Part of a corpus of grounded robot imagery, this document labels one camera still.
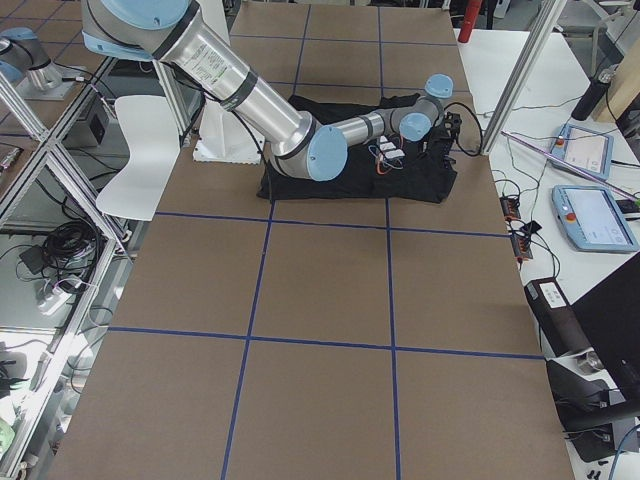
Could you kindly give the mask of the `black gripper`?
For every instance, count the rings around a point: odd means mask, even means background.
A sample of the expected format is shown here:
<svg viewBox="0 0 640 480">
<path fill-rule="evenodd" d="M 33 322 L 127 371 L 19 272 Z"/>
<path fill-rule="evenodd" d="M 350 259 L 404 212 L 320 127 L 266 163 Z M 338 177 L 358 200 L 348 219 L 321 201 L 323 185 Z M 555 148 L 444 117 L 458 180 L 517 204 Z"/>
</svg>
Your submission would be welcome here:
<svg viewBox="0 0 640 480">
<path fill-rule="evenodd" d="M 441 123 L 429 132 L 425 152 L 431 155 L 448 155 L 458 138 L 459 136 L 452 138 Z"/>
</svg>

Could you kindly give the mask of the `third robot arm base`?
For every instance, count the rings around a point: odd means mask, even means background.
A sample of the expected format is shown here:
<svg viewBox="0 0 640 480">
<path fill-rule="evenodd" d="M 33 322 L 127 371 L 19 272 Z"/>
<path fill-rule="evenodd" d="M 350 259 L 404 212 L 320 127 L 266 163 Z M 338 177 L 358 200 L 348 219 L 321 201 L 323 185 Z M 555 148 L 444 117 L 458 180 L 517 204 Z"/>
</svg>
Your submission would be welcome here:
<svg viewBox="0 0 640 480">
<path fill-rule="evenodd" d="M 1 73 L 26 100 L 62 101 L 74 83 L 27 27 L 1 32 Z"/>
</svg>

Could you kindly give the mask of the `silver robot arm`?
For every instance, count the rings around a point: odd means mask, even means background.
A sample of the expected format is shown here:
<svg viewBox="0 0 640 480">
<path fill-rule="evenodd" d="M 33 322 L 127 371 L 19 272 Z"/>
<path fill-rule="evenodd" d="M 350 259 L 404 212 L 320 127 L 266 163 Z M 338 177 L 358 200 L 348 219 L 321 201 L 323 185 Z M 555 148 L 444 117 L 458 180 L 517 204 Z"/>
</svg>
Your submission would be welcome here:
<svg viewBox="0 0 640 480">
<path fill-rule="evenodd" d="M 442 102 L 453 93 L 452 79 L 434 74 L 424 95 L 409 106 L 323 125 L 297 111 L 237 55 L 205 22 L 197 1 L 84 1 L 81 12 L 89 50 L 179 68 L 222 109 L 262 134 L 276 171 L 291 178 L 332 180 L 345 168 L 349 147 L 382 136 L 422 140 L 443 122 Z"/>
</svg>

